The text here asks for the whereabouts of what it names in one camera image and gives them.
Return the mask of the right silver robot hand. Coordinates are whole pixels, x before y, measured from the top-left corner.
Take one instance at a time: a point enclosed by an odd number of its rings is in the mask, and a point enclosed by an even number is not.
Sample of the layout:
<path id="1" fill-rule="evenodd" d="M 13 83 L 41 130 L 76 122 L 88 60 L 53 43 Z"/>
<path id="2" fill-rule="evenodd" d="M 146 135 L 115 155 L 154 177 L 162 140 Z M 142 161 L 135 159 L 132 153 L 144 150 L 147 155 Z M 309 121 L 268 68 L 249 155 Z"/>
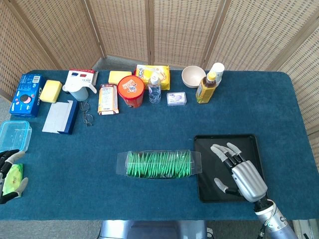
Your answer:
<path id="1" fill-rule="evenodd" d="M 215 178 L 214 182 L 225 194 L 243 196 L 247 201 L 255 203 L 266 196 L 268 187 L 260 173 L 250 160 L 242 156 L 242 151 L 228 142 L 227 146 L 213 144 L 210 150 L 218 156 L 230 172 L 238 189 L 230 189 Z"/>

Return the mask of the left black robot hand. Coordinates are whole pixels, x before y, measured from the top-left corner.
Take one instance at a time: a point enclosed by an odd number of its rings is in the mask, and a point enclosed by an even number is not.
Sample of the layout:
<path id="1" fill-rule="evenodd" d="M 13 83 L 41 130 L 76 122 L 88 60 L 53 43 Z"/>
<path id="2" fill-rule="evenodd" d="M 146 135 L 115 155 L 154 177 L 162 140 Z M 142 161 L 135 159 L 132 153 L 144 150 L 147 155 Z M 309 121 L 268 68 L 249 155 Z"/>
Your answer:
<path id="1" fill-rule="evenodd" d="M 25 154 L 24 151 L 19 149 L 7 150 L 0 153 L 0 203 L 5 204 L 6 202 L 20 197 L 23 191 L 26 189 L 28 184 L 28 178 L 25 177 L 22 179 L 19 187 L 6 195 L 3 194 L 3 186 L 5 178 L 11 169 L 12 165 Z"/>

